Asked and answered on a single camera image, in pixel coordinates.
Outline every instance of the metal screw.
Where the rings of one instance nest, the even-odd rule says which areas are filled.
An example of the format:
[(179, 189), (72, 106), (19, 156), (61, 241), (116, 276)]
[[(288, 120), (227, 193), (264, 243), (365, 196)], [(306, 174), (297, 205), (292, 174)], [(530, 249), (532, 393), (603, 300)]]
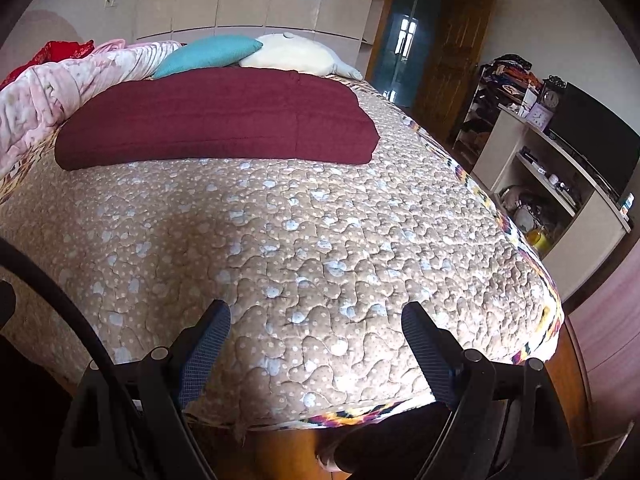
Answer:
[(164, 359), (169, 355), (169, 351), (164, 346), (159, 346), (151, 351), (151, 358), (155, 361)]
[(482, 359), (482, 354), (475, 348), (470, 348), (469, 350), (465, 350), (465, 358), (467, 358), (472, 363), (477, 363), (480, 359)]
[(545, 367), (545, 364), (538, 358), (536, 357), (532, 357), (531, 359), (527, 360), (527, 363), (529, 363), (529, 366), (531, 368), (533, 368), (534, 370), (540, 371), (542, 370), (542, 368)]

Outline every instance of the plush toy pillow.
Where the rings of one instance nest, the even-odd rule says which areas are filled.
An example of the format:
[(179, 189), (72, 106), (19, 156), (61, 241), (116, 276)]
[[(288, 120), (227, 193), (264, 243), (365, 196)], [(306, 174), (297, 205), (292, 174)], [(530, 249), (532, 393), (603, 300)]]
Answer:
[(260, 49), (262, 43), (245, 36), (209, 36), (172, 52), (160, 64), (153, 78), (158, 79), (193, 68), (227, 66)]
[(318, 76), (337, 74), (362, 79), (360, 72), (343, 63), (333, 50), (317, 41), (290, 32), (267, 34), (258, 38), (258, 41), (262, 43), (262, 48), (242, 59), (240, 66), (295, 70)]

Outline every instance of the beige quilted mattress cover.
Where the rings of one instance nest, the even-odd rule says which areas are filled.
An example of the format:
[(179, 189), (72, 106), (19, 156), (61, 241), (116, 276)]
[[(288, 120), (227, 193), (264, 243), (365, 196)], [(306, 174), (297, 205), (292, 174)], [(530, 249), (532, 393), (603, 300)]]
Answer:
[[(170, 345), (213, 298), (225, 300), (232, 331), (189, 408), (215, 424), (433, 400), (402, 336), (408, 301), (494, 360), (549, 343), (561, 312), (538, 264), (433, 141), (367, 85), (353, 89), (381, 137), (370, 164), (175, 160), (66, 172), (49, 150), (0, 206), (0, 232), (63, 287), (118, 363)], [(79, 381), (89, 361), (79, 341), (2, 276), (18, 295), (4, 335)]]

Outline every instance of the red fabric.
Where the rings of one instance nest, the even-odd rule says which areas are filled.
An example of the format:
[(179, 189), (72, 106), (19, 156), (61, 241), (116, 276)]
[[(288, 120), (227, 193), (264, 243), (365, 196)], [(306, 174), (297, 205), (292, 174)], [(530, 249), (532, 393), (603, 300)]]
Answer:
[(64, 124), (55, 153), (64, 170), (192, 157), (365, 164), (378, 140), (337, 81), (225, 67), (109, 88)]
[(2, 90), (9, 83), (13, 83), (17, 77), (30, 66), (41, 65), (49, 61), (62, 61), (64, 59), (81, 59), (94, 51), (94, 40), (79, 44), (77, 41), (49, 41), (30, 62), (14, 69), (4, 81), (0, 83)]

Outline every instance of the television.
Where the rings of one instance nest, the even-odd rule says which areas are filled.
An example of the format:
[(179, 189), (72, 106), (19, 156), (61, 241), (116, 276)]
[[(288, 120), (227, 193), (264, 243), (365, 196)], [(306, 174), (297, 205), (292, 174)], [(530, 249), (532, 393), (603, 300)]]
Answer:
[(640, 136), (625, 121), (568, 83), (547, 132), (576, 151), (620, 199), (640, 156)]

